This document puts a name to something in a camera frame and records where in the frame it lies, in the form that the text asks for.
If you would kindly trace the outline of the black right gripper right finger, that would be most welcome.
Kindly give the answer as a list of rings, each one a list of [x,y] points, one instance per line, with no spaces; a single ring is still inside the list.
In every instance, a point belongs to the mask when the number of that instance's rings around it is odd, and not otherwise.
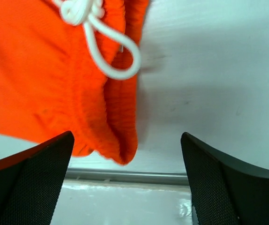
[[[221,152],[191,134],[181,148],[200,225],[269,225],[269,170]]]

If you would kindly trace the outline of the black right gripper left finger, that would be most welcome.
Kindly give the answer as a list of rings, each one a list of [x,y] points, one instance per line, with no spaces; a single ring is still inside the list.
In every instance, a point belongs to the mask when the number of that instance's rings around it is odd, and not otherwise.
[[[0,159],[0,225],[50,224],[74,141],[66,131]]]

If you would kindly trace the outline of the orange mesh shorts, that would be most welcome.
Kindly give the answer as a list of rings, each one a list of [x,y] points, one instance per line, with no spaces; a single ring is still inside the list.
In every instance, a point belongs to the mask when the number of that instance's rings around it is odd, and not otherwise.
[[[0,0],[0,135],[65,131],[73,156],[120,165],[138,148],[136,83],[147,0]]]

